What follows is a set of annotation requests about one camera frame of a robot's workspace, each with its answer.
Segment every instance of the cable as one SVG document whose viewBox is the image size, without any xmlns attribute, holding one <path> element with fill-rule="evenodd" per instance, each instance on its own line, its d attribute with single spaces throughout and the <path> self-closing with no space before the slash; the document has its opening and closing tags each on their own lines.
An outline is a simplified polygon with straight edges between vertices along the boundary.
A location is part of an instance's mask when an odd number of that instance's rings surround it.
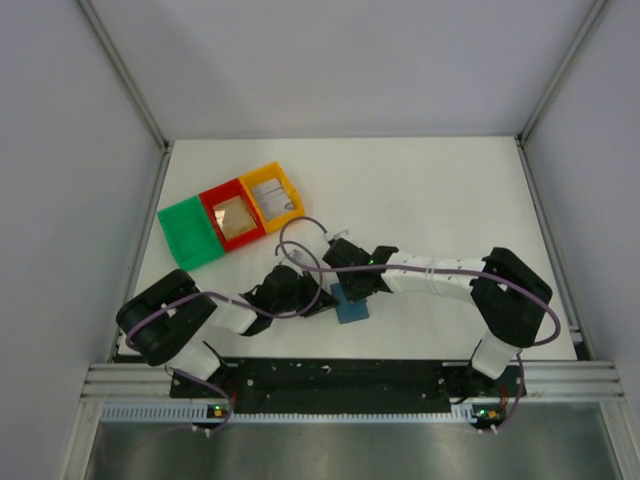
<svg viewBox="0 0 640 480">
<path fill-rule="evenodd" d="M 203 341 L 202 341 L 202 344 L 203 344 L 205 347 L 207 347 L 207 348 L 209 349 L 209 351 L 210 351 L 211 353 L 213 353 L 213 355 L 214 355 L 218 360 L 220 360 L 220 363 L 221 363 L 221 364 L 224 364 L 224 359 L 222 358 L 222 356 L 218 353 L 218 351 L 217 351 L 215 348 L 213 348 L 213 347 L 211 346 L 211 344 L 210 344 L 209 342 L 207 342 L 207 341 L 203 340 Z"/>
<path fill-rule="evenodd" d="M 214 385 L 213 383 L 210 383 L 210 382 L 207 382 L 205 380 L 201 380 L 201 379 L 199 379 L 197 377 L 194 377 L 193 375 L 185 372 L 184 370 L 180 370 L 180 369 L 175 368 L 173 371 L 175 373 L 177 373 L 178 375 L 180 375 L 181 377 L 184 377 L 184 378 L 186 378 L 186 379 L 188 379 L 188 380 L 190 380 L 192 382 L 199 383 L 200 385 L 203 385 L 203 386 L 209 388 L 210 390 L 212 390 L 213 392 L 217 393 L 218 395 L 220 395 L 222 398 L 224 398 L 227 401 L 227 403 L 228 403 L 227 414 L 224 416 L 224 418 L 222 419 L 221 423 L 212 424 L 212 425 L 215 425 L 215 427 L 211 429 L 211 432 L 212 433 L 218 433 L 218 432 L 220 432 L 220 430 L 223 430 L 224 428 L 226 428 L 227 425 L 229 424 L 229 420 L 231 420 L 231 415 L 233 414 L 233 409 L 234 409 L 233 401 L 231 400 L 231 397 L 227 394 L 227 392 L 222 390 L 217 385 Z M 108 468 L 117 468 L 120 465 L 122 465 L 125 462 L 125 460 L 127 460 L 134 453 L 136 453 L 139 450 L 143 449 L 144 447 L 146 447 L 150 443 L 154 442 L 158 438 L 164 436 L 165 434 L 170 433 L 170 432 L 175 432 L 177 430 L 194 430 L 194 426 L 191 426 L 191 425 L 171 425 L 170 427 L 164 428 L 164 429 L 160 430 L 157 433 L 149 435 L 142 442 L 140 442 L 138 445 L 133 447 L 131 450 L 129 450 L 126 454 L 124 454 L 120 459 L 118 459 L 115 462 L 114 461 L 110 461 L 109 459 L 107 459 L 106 452 L 105 452 L 105 446 L 104 446 L 104 443 L 102 443 L 101 446 L 99 447 L 100 461 L 105 466 L 107 466 Z"/>
<path fill-rule="evenodd" d="M 507 412 L 507 405 L 509 405 L 509 392 L 504 383 L 500 384 L 500 406 L 504 412 Z"/>
<path fill-rule="evenodd" d="M 442 274 L 442 275 L 465 275 L 465 276 L 471 276 L 471 277 L 481 277 L 481 278 L 486 278 L 488 280 L 492 280 L 492 281 L 494 281 L 494 282 L 496 282 L 498 284 L 505 285 L 506 287 L 518 292 L 519 294 L 523 295 L 524 297 L 526 297 L 530 301 L 534 302 L 536 305 L 538 305 L 540 308 L 542 308 L 547 314 L 549 314 L 549 316 L 553 320 L 553 323 L 554 323 L 554 326 L 555 326 L 554 332 L 549 337 L 547 337 L 545 339 L 542 339 L 542 340 L 539 340 L 537 342 L 534 342 L 533 346 L 547 345 L 547 344 L 553 342 L 554 340 L 556 340 L 560 336 L 560 332 L 561 332 L 561 329 L 562 329 L 562 324 L 560 322 L 560 318 L 553 311 L 553 309 L 551 307 L 549 307 L 549 305 L 547 305 L 544 301 L 542 301 L 540 298 L 535 296 L 533 293 L 531 293 L 528 290 L 522 288 L 520 285 L 512 282 L 511 280 L 508 280 L 506 278 L 502 278 L 502 277 L 500 277 L 498 275 L 494 275 L 494 274 L 489 273 L 489 272 L 481 272 L 481 271 L 476 271 L 476 270 L 465 270 L 465 269 L 447 269 L 447 268 L 430 269 L 430 268 L 425 268 L 425 267 L 416 267 L 416 266 L 413 266 L 413 265 L 396 265 L 396 264 L 361 265 L 361 266 L 339 267 L 339 268 L 321 267 L 320 266 L 320 261 L 318 260 L 318 258 L 307 247 L 305 247 L 301 243 L 298 243 L 298 242 L 295 242 L 295 241 L 292 241 L 292 240 L 285 240 L 284 239 L 284 234 L 285 234 L 287 228 L 289 228 L 293 223 L 299 222 L 301 220 L 312 222 L 316 226 L 318 226 L 318 228 L 320 228 L 320 230 L 322 230 L 323 233 L 328 233 L 328 230 L 325 228 L 325 226 L 322 223 L 320 223 L 318 220 L 316 220 L 315 218 L 308 217 L 308 216 L 300 216 L 300 217 L 292 218 L 280 230 L 279 242 L 276 245 L 275 253 L 277 255 L 278 252 L 280 250 L 282 250 L 282 254 L 284 255 L 284 257 L 287 260 L 289 260 L 291 263 L 293 263 L 294 265 L 298 266 L 299 268 L 301 268 L 303 270 L 306 270 L 308 272 L 316 272 L 318 274 L 318 289 L 317 289 L 313 299 L 311 300 L 311 302 L 306 307 L 304 307 L 303 309 L 301 309 L 298 312 L 293 312 L 293 313 L 290 313 L 290 314 L 282 314 L 282 315 L 281 314 L 272 314 L 272 313 L 269 313 L 269 312 L 267 312 L 265 310 L 262 310 L 260 308 L 254 307 L 253 305 L 250 305 L 250 304 L 245 303 L 245 302 L 241 302 L 239 300 L 235 300 L 235 299 L 229 298 L 226 295 L 222 295 L 222 294 L 217 293 L 217 292 L 205 291 L 205 292 L 193 293 L 193 294 L 187 295 L 186 297 L 183 297 L 183 298 L 181 298 L 179 300 L 176 300 L 175 302 L 172 302 L 171 304 L 167 305 L 164 308 L 161 308 L 161 309 L 157 310 L 156 312 L 152 313 L 147 318 L 145 318 L 144 320 L 142 320 L 141 322 L 136 324 L 131 330 L 129 330 L 129 332 L 127 334 L 127 338 L 126 338 L 127 346 L 129 346 L 130 348 L 135 350 L 134 345 L 131 343 L 131 339 L 140 330 L 142 330 L 149 323 L 151 323 L 155 319 L 161 317 L 162 315 L 164 315 L 168 311 L 170 311 L 170 310 L 172 310 L 172 309 L 174 309 L 176 307 L 179 307 L 180 305 L 183 305 L 183 304 L 193 300 L 194 298 L 196 298 L 196 297 L 198 297 L 200 295 L 206 295 L 206 296 L 209 296 L 209 297 L 212 297 L 212 298 L 216 298 L 216 299 L 224 301 L 224 302 L 229 302 L 229 303 L 231 303 L 233 305 L 236 305 L 236 306 L 242 307 L 242 308 L 247 308 L 249 310 L 252 310 L 252 311 L 258 313 L 259 315 L 264 315 L 266 317 L 270 317 L 270 318 L 274 318 L 274 319 L 288 319 L 288 318 L 294 318 L 294 317 L 298 317 L 298 316 L 302 315 L 303 313 L 305 313 L 306 311 L 308 311 L 310 308 L 312 308 L 315 305 L 316 301 L 320 297 L 320 294 L 322 293 L 322 278 L 323 278 L 322 274 L 323 273 L 353 273 L 353 272 L 380 271 L 380 270 L 390 270 L 390 269 L 406 270 L 406 271 L 420 272 L 420 273 L 434 273 L 434 274 Z M 297 259 L 295 259 L 286 250 L 285 245 L 291 245 L 291 246 L 295 246 L 297 248 L 300 248 L 302 251 L 304 251 L 311 258 L 311 260 L 313 261 L 315 266 L 302 263 L 302 262 L 298 261 Z M 521 379 L 520 387 L 518 388 L 518 394 L 516 395 L 516 397 L 514 399 L 513 406 L 511 407 L 511 410 L 510 410 L 509 415 L 507 416 L 507 418 L 505 418 L 505 420 L 498 427 L 495 427 L 494 429 L 491 429 L 495 433 L 501 431 L 502 428 L 504 428 L 504 425 L 509 422 L 509 420 L 513 416 L 513 413 L 516 411 L 516 409 L 518 407 L 518 404 L 520 403 L 520 398 L 522 397 L 522 395 L 524 393 L 524 365 L 522 363 L 522 359 L 521 359 L 519 353 L 516 355 L 516 358 L 518 359 L 518 362 L 520 364 L 520 379 Z M 216 391 L 218 393 L 221 392 L 221 390 L 218 391 L 219 390 L 218 387 L 216 387 L 215 385 L 213 385 L 213 384 L 211 384 L 209 382 L 205 382 L 205 381 L 200 380 L 200 379 L 198 379 L 196 377 L 193 377 L 192 375 L 188 374 L 187 372 L 182 372 L 182 371 L 179 371 L 179 370 L 176 370 L 176 371 L 180 372 L 181 375 L 185 376 L 186 378 L 188 378 L 188 379 L 190 379 L 192 381 L 195 381 L 197 383 L 201 383 L 203 385 L 206 385 L 206 386 L 208 386 L 209 388 L 211 388 L 212 390 L 214 390 L 214 391 Z M 223 396 L 226 399 L 228 399 L 229 404 L 231 405 L 232 403 L 231 403 L 231 400 L 228 398 L 228 395 L 226 395 L 226 393 L 223 393 Z M 230 418 L 231 418 L 231 410 L 229 411 L 227 417 L 225 417 L 225 420 L 220 425 L 220 427 L 226 425 Z"/>
<path fill-rule="evenodd" d="M 462 405 L 467 400 L 469 400 L 469 397 L 461 397 L 458 400 L 456 400 L 455 402 L 451 402 L 451 405 Z"/>
<path fill-rule="evenodd" d="M 305 247 L 301 243 L 294 242 L 294 241 L 291 241 L 291 240 L 287 240 L 287 241 L 284 241 L 282 243 L 284 243 L 286 245 L 292 245 L 292 246 L 300 248 L 307 255 L 309 255 L 309 257 L 311 258 L 313 263 L 316 264 L 316 268 L 320 268 L 320 261 L 318 260 L 318 258 L 313 253 L 311 253 L 311 250 L 309 250 L 307 247 Z M 242 302 L 240 300 L 235 300 L 233 298 L 227 297 L 226 295 L 222 295 L 222 294 L 220 294 L 218 292 L 208 291 L 208 292 L 192 293 L 192 294 L 187 295 L 185 297 L 179 298 L 178 300 L 176 300 L 175 302 L 170 303 L 166 307 L 163 307 L 163 308 L 153 312 L 151 315 L 146 317 L 144 320 L 142 320 L 139 323 L 137 323 L 131 330 L 129 330 L 129 332 L 127 333 L 127 337 L 126 337 L 125 341 L 126 341 L 127 347 L 131 348 L 132 350 L 136 350 L 136 348 L 133 345 L 133 343 L 131 343 L 131 339 L 134 336 L 136 336 L 136 334 L 140 330 L 142 330 L 144 327 L 146 327 L 151 322 L 153 322 L 157 318 L 161 317 L 165 313 L 169 312 L 170 310 L 173 310 L 174 308 L 179 307 L 180 305 L 184 305 L 185 303 L 188 303 L 191 300 L 193 300 L 194 298 L 197 298 L 197 297 L 199 297 L 201 295 L 206 295 L 208 297 L 216 298 L 216 299 L 221 300 L 223 302 L 231 303 L 232 305 L 235 305 L 237 307 L 242 307 L 242 308 L 246 308 L 248 310 L 252 310 L 252 311 L 256 312 L 259 315 L 264 315 L 264 316 L 269 317 L 269 318 L 277 318 L 277 319 L 296 318 L 296 317 L 299 317 L 299 316 L 303 315 L 304 313 L 306 313 L 309 309 L 311 309 L 316 304 L 316 302 L 320 298 L 320 294 L 322 293 L 322 279 L 323 279 L 322 272 L 318 272 L 318 289 L 316 290 L 316 293 L 313 296 L 313 299 L 311 300 L 311 302 L 309 302 L 309 304 L 306 307 L 304 307 L 303 309 L 301 309 L 301 310 L 299 310 L 297 312 L 285 313 L 285 314 L 269 313 L 269 312 L 267 312 L 265 310 L 262 310 L 261 308 L 254 307 L 253 305 L 251 305 L 249 303 Z"/>
<path fill-rule="evenodd" d="M 291 224 L 293 224 L 295 222 L 298 222 L 300 220 L 311 221 L 311 222 L 315 223 L 316 225 L 318 225 L 320 227 L 320 229 L 323 231 L 323 233 L 327 233 L 327 229 L 324 227 L 324 225 L 322 225 L 320 222 L 318 222 L 315 218 L 311 218 L 311 217 L 307 217 L 307 216 L 301 216 L 301 217 L 292 218 L 287 223 L 285 223 L 284 226 L 282 227 L 282 229 L 280 230 L 280 243 L 278 243 L 278 245 L 276 245 L 276 250 L 275 251 L 276 251 L 276 254 L 277 254 L 279 250 L 282 250 L 282 254 L 285 256 L 285 258 L 287 260 L 289 260 L 291 263 L 293 263 L 294 265 L 298 266 L 299 268 L 301 268 L 303 270 L 307 270 L 309 272 L 317 272 L 317 273 L 353 273 L 353 272 L 368 272 L 368 271 L 379 271 L 379 270 L 406 270 L 408 272 L 435 273 L 435 274 L 442 274 L 442 275 L 465 275 L 465 276 L 470 276 L 470 277 L 486 278 L 486 279 L 492 280 L 492 281 L 494 281 L 494 282 L 496 282 L 498 284 L 505 285 L 505 286 L 507 286 L 508 288 L 510 288 L 512 290 L 515 290 L 519 294 L 525 296 L 527 299 L 529 299 L 532 302 L 534 302 L 536 305 L 538 305 L 546 313 L 549 314 L 549 316 L 551 317 L 551 319 L 553 320 L 553 323 L 555 325 L 555 331 L 549 337 L 547 337 L 547 338 L 545 338 L 543 340 L 539 340 L 539 341 L 535 342 L 533 344 L 534 347 L 539 347 L 539 346 L 551 343 L 551 342 L 553 342 L 554 340 L 556 340 L 560 336 L 560 331 L 562 329 L 562 324 L 560 322 L 560 318 L 558 317 L 556 312 L 554 312 L 553 309 L 551 307 L 549 307 L 549 305 L 547 305 L 545 302 L 543 302 L 540 298 L 535 296 L 533 293 L 531 293 L 528 290 L 522 288 L 517 283 L 514 283 L 511 280 L 507 280 L 506 278 L 502 278 L 502 277 L 500 277 L 498 275 L 494 275 L 493 273 L 481 272 L 481 271 L 476 271 L 476 270 L 464 270 L 464 269 L 458 270 L 458 269 L 450 269 L 450 268 L 430 269 L 430 268 L 425 268 L 425 267 L 415 267 L 413 265 L 395 265 L 395 264 L 360 265 L 360 266 L 357 266 L 357 267 L 338 267 L 338 268 L 324 268 L 324 267 L 320 267 L 319 265 L 317 265 L 316 267 L 313 267 L 311 265 L 304 264 L 304 263 L 296 260 L 295 258 L 293 258 L 289 254 L 289 252 L 287 252 L 287 250 L 284 248 L 284 245 L 289 243 L 289 241 L 284 239 L 285 231 L 287 230 L 287 228 Z"/>
</svg>

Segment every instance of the small object in bin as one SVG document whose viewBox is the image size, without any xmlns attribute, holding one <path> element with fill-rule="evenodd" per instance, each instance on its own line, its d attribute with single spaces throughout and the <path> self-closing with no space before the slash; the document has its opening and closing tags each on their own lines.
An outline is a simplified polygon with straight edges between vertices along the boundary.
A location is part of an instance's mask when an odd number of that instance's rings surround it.
<svg viewBox="0 0 640 480">
<path fill-rule="evenodd" d="M 226 240 L 232 240 L 256 228 L 256 222 L 240 196 L 213 207 L 216 223 Z"/>
<path fill-rule="evenodd" d="M 251 189 L 251 193 L 268 222 L 295 210 L 293 202 L 277 178 L 256 185 Z"/>
</svg>

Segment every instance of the yellow bin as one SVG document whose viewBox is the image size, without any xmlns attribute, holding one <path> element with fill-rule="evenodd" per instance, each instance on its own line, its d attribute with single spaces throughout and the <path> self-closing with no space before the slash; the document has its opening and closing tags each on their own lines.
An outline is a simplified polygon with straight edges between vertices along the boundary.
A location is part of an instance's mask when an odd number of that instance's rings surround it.
<svg viewBox="0 0 640 480">
<path fill-rule="evenodd" d="M 276 232 L 292 218 L 304 215 L 300 196 L 278 162 L 238 178 L 267 233 Z"/>
</svg>

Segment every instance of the wire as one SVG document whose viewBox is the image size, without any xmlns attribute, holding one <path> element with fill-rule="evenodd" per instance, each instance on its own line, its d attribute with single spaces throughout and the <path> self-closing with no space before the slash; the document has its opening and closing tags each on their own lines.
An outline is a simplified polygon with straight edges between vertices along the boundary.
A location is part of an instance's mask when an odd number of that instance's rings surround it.
<svg viewBox="0 0 640 480">
<path fill-rule="evenodd" d="M 215 356 L 215 357 L 220 361 L 220 364 L 221 364 L 221 365 L 225 365 L 225 362 L 224 362 L 224 359 L 222 358 L 222 356 L 218 353 L 218 351 L 217 351 L 215 348 L 213 348 L 213 347 L 211 346 L 211 344 L 210 344 L 209 342 L 207 342 L 207 341 L 203 340 L 203 341 L 202 341 L 202 344 L 203 344 L 205 347 L 207 347 L 211 353 L 213 353 L 213 355 L 214 355 L 214 356 Z"/>
<path fill-rule="evenodd" d="M 227 403 L 229 404 L 227 408 L 227 414 L 222 419 L 222 423 L 219 423 L 213 431 L 217 433 L 220 430 L 223 430 L 224 428 L 226 428 L 229 425 L 229 420 L 231 420 L 231 416 L 233 415 L 233 410 L 235 407 L 235 405 L 233 404 L 233 400 L 231 400 L 231 397 L 229 396 L 229 394 L 224 390 L 222 390 L 217 385 L 214 385 L 211 382 L 207 382 L 206 380 L 201 380 L 198 377 L 195 377 L 190 373 L 185 372 L 184 370 L 175 368 L 173 371 L 176 372 L 181 377 L 186 378 L 187 380 L 191 380 L 194 383 L 199 383 L 200 385 L 207 387 L 209 390 L 212 390 L 213 392 L 217 393 L 227 401 Z"/>
<path fill-rule="evenodd" d="M 469 400 L 469 397 L 461 397 L 458 400 L 456 400 L 455 402 L 451 402 L 451 405 L 462 405 L 467 400 Z"/>
<path fill-rule="evenodd" d="M 313 263 L 316 264 L 317 268 L 320 268 L 320 261 L 318 260 L 318 258 L 313 253 L 311 253 L 311 250 L 309 250 L 307 247 L 305 247 L 301 243 L 290 241 L 290 240 L 284 241 L 282 243 L 300 248 L 307 255 L 309 255 L 309 257 L 311 258 Z M 188 303 L 191 300 L 193 300 L 194 298 L 200 297 L 202 295 L 205 295 L 207 297 L 217 298 L 218 300 L 221 300 L 223 302 L 229 302 L 232 305 L 235 305 L 237 307 L 246 308 L 248 310 L 252 310 L 252 311 L 256 312 L 259 315 L 264 315 L 264 316 L 269 317 L 269 318 L 277 318 L 277 319 L 296 318 L 296 317 L 299 317 L 299 316 L 303 315 L 304 313 L 306 313 L 308 310 L 310 310 L 316 304 L 316 302 L 320 298 L 320 294 L 322 293 L 322 279 L 323 279 L 322 272 L 318 272 L 318 289 L 316 290 L 316 293 L 313 296 L 313 299 L 311 300 L 311 302 L 309 302 L 309 304 L 307 306 L 305 306 L 304 308 L 302 308 L 301 310 L 299 310 L 297 312 L 285 313 L 285 314 L 277 314 L 277 315 L 273 314 L 273 313 L 269 313 L 266 310 L 262 310 L 261 308 L 254 307 L 253 305 L 251 305 L 249 303 L 242 302 L 240 300 L 235 300 L 235 299 L 230 298 L 230 297 L 228 297 L 226 295 L 222 295 L 222 294 L 220 294 L 218 292 L 207 291 L 207 292 L 192 293 L 192 294 L 187 295 L 185 297 L 179 298 L 178 300 L 176 300 L 175 302 L 170 303 L 166 307 L 163 307 L 163 308 L 153 312 L 151 315 L 146 317 L 144 320 L 142 320 L 139 323 L 137 323 L 127 333 L 126 344 L 132 350 L 136 350 L 136 348 L 133 345 L 133 343 L 131 343 L 131 339 L 134 336 L 136 336 L 140 330 L 142 330 L 144 327 L 149 325 L 151 322 L 153 322 L 157 318 L 160 318 L 161 316 L 163 316 L 164 314 L 166 314 L 170 310 L 173 310 L 174 308 L 177 308 L 180 305 L 184 305 L 185 303 Z"/>
<path fill-rule="evenodd" d="M 549 307 L 549 305 L 547 305 L 544 301 L 542 301 L 540 298 L 538 298 L 533 293 L 531 293 L 528 290 L 522 288 L 520 285 L 518 285 L 518 284 L 516 284 L 516 283 L 514 283 L 511 280 L 508 280 L 506 278 L 502 278 L 502 277 L 500 277 L 498 275 L 494 275 L 493 273 L 476 271 L 476 270 L 466 270 L 466 269 L 425 268 L 425 267 L 416 267 L 416 266 L 413 266 L 413 265 L 397 265 L 397 264 L 359 265 L 359 266 L 353 266 L 353 267 L 339 267 L 339 268 L 321 267 L 320 266 L 320 261 L 318 260 L 318 258 L 307 247 L 305 247 L 301 243 L 298 243 L 298 242 L 295 242 L 295 241 L 292 241 L 292 240 L 285 240 L 285 238 L 284 238 L 284 235 L 285 235 L 285 232 L 287 231 L 287 229 L 293 223 L 299 222 L 301 220 L 305 220 L 305 221 L 309 221 L 311 223 L 314 223 L 325 234 L 328 233 L 328 230 L 318 220 L 316 220 L 315 218 L 312 218 L 312 217 L 308 217 L 308 216 L 300 216 L 300 217 L 292 218 L 280 230 L 279 242 L 278 242 L 278 244 L 276 245 L 276 248 L 275 248 L 276 255 L 281 250 L 282 254 L 284 255 L 284 257 L 287 260 L 289 260 L 291 263 L 293 263 L 294 265 L 296 265 L 299 268 L 301 268 L 303 270 L 306 270 L 308 272 L 315 272 L 315 273 L 318 274 L 318 289 L 316 290 L 316 293 L 315 293 L 313 299 L 311 300 L 311 302 L 307 306 L 305 306 L 303 309 L 301 309 L 298 312 L 293 312 L 293 313 L 290 313 L 290 314 L 272 314 L 272 313 L 269 313 L 269 312 L 267 312 L 265 310 L 262 310 L 260 308 L 254 307 L 253 305 L 250 305 L 248 303 L 245 303 L 245 302 L 242 302 L 242 301 L 239 301 L 239 300 L 232 299 L 230 297 L 227 297 L 226 295 L 222 295 L 222 294 L 217 293 L 217 292 L 213 292 L 213 291 L 197 292 L 197 293 L 193 293 L 191 295 L 187 295 L 186 297 L 183 297 L 183 298 L 181 298 L 179 300 L 176 300 L 175 302 L 172 302 L 171 304 L 167 305 L 164 308 L 161 308 L 161 309 L 157 310 L 156 312 L 152 313 L 151 315 L 146 317 L 144 320 L 142 320 L 141 322 L 136 324 L 131 330 L 129 330 L 129 332 L 127 334 L 127 337 L 126 337 L 127 346 L 129 346 L 130 348 L 135 350 L 134 345 L 131 343 L 131 339 L 140 330 L 142 330 L 149 323 L 151 323 L 152 321 L 154 321 L 157 318 L 161 317 L 162 315 L 164 315 L 168 311 L 170 311 L 170 310 L 172 310 L 172 309 L 174 309 L 176 307 L 179 307 L 180 305 L 183 305 L 183 304 L 185 304 L 187 302 L 190 302 L 194 298 L 199 297 L 201 295 L 205 295 L 205 296 L 209 296 L 209 297 L 212 297 L 212 298 L 216 298 L 216 299 L 224 301 L 224 302 L 229 302 L 229 303 L 231 303 L 233 305 L 236 305 L 238 307 L 247 308 L 249 310 L 252 310 L 252 311 L 258 313 L 259 315 L 264 315 L 264 316 L 269 317 L 269 318 L 288 319 L 288 318 L 298 317 L 298 316 L 304 314 L 305 312 L 307 312 L 309 309 L 311 309 L 315 305 L 315 303 L 317 302 L 318 298 L 320 298 L 320 294 L 322 293 L 322 278 L 323 278 L 322 274 L 323 273 L 354 273 L 354 272 L 381 271 L 381 270 L 392 270 L 392 269 L 405 270 L 405 271 L 411 271 L 411 272 L 442 274 L 442 275 L 465 275 L 465 276 L 470 276 L 470 277 L 481 277 L 481 278 L 486 278 L 488 280 L 492 280 L 492 281 L 494 281 L 494 282 L 496 282 L 498 284 L 505 285 L 506 287 L 518 292 L 519 294 L 523 295 L 524 297 L 526 297 L 527 299 L 529 299 L 530 301 L 532 301 L 533 303 L 538 305 L 553 320 L 554 327 L 555 327 L 554 332 L 551 335 L 549 335 L 547 338 L 544 338 L 542 340 L 534 342 L 533 346 L 547 345 L 547 344 L 553 342 L 554 340 L 556 340 L 560 336 L 560 332 L 561 332 L 561 329 L 562 329 L 562 324 L 560 322 L 560 318 L 553 311 L 553 309 L 551 307 Z M 291 245 L 291 246 L 297 247 L 297 248 L 301 249 L 302 251 L 304 251 L 311 258 L 311 260 L 313 261 L 315 266 L 308 265 L 308 264 L 305 264 L 305 263 L 302 263 L 302 262 L 298 261 L 296 258 L 294 258 L 292 255 L 289 254 L 289 252 L 285 248 L 285 245 Z M 509 415 L 507 416 L 507 418 L 505 418 L 505 420 L 498 427 L 495 428 L 495 432 L 496 433 L 498 431 L 501 431 L 502 428 L 504 428 L 504 425 L 509 422 L 509 420 L 511 419 L 513 413 L 517 409 L 518 404 L 520 403 L 520 398 L 522 397 L 522 395 L 524 393 L 524 365 L 522 363 L 522 359 L 521 359 L 519 353 L 516 355 L 516 358 L 518 359 L 518 362 L 520 364 L 520 379 L 521 379 L 520 387 L 518 388 L 518 393 L 517 393 L 517 395 L 516 395 L 516 397 L 514 399 L 513 406 L 511 407 L 511 411 L 509 412 Z M 216 387 L 215 385 L 213 385 L 213 384 L 211 384 L 209 382 L 205 382 L 203 380 L 200 380 L 200 379 L 198 379 L 196 377 L 193 377 L 190 374 L 188 374 L 187 372 L 181 372 L 180 374 L 185 376 L 186 378 L 189 378 L 189 379 L 197 382 L 197 383 L 201 383 L 203 385 L 209 386 L 209 388 L 211 388 L 214 391 L 218 392 L 218 390 L 219 390 L 218 387 Z M 226 425 L 228 423 L 228 421 L 230 420 L 230 418 L 231 418 L 231 410 L 229 411 L 228 416 L 225 417 L 225 421 L 223 422 L 221 427 L 223 425 Z"/>
<path fill-rule="evenodd" d="M 507 387 L 504 385 L 504 383 L 500 384 L 500 397 L 502 409 L 506 413 L 507 405 L 509 405 L 509 392 L 507 391 Z"/>
<path fill-rule="evenodd" d="M 539 347 L 539 346 L 551 343 L 560 336 L 560 331 L 562 329 L 560 318 L 553 311 L 553 309 L 549 307 L 549 305 L 547 305 L 545 302 L 543 302 L 540 298 L 535 296 L 533 293 L 522 288 L 517 283 L 514 283 L 511 280 L 507 280 L 506 278 L 502 278 L 498 275 L 494 275 L 493 273 L 481 272 L 476 270 L 451 269 L 451 268 L 426 268 L 426 267 L 416 267 L 413 265 L 396 265 L 396 264 L 359 265 L 356 267 L 338 267 L 338 268 L 324 268 L 324 267 L 320 267 L 319 265 L 317 265 L 316 267 L 313 267 L 312 265 L 304 264 L 299 260 L 295 259 L 293 256 L 291 256 L 289 252 L 287 252 L 287 250 L 284 248 L 284 245 L 290 243 L 289 241 L 286 241 L 284 239 L 285 231 L 291 224 L 298 222 L 300 220 L 309 220 L 315 223 L 320 227 L 320 229 L 324 233 L 327 233 L 327 229 L 316 219 L 307 217 L 307 216 L 301 216 L 301 217 L 292 218 L 287 223 L 285 223 L 285 225 L 280 230 L 280 243 L 276 245 L 276 254 L 278 253 L 279 250 L 282 250 L 282 254 L 285 256 L 287 260 L 289 260 L 291 263 L 300 267 L 303 270 L 307 270 L 309 272 L 318 272 L 318 273 L 353 273 L 353 272 L 368 272 L 368 271 L 379 271 L 379 270 L 406 270 L 408 272 L 434 273 L 434 274 L 442 274 L 442 275 L 465 275 L 470 277 L 486 278 L 498 284 L 505 285 L 512 290 L 515 290 L 519 294 L 525 296 L 527 299 L 534 302 L 536 305 L 538 305 L 546 313 L 549 314 L 549 316 L 551 317 L 555 325 L 555 330 L 549 337 L 535 342 L 533 344 L 534 347 Z"/>
</svg>

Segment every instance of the white table surface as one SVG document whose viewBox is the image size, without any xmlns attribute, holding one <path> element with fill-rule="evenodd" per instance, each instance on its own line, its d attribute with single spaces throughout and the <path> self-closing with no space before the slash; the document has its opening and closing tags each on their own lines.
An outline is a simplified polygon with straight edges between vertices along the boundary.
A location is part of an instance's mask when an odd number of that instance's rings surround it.
<svg viewBox="0 0 640 480">
<path fill-rule="evenodd" d="M 494 246 L 513 250 L 554 291 L 560 338 L 527 349 L 529 360 L 575 360 L 565 312 L 513 138 L 345 138 L 184 140 L 175 143 L 158 209 L 278 161 L 308 215 L 332 231 L 349 229 L 366 249 L 395 245 L 426 256 L 473 258 Z M 321 232 L 298 224 L 289 238 L 318 256 Z M 202 289 L 250 290 L 275 264 L 277 234 L 227 254 L 190 274 Z M 136 293 L 177 268 L 157 217 Z M 327 276 L 325 287 L 336 281 Z M 348 325 L 334 311 L 275 320 L 250 338 L 220 330 L 222 355 L 333 358 L 468 359 L 486 331 L 469 304 L 424 294 L 379 293 L 371 317 Z M 538 338 L 553 329 L 545 317 Z M 121 345 L 121 354 L 130 354 Z"/>
</svg>

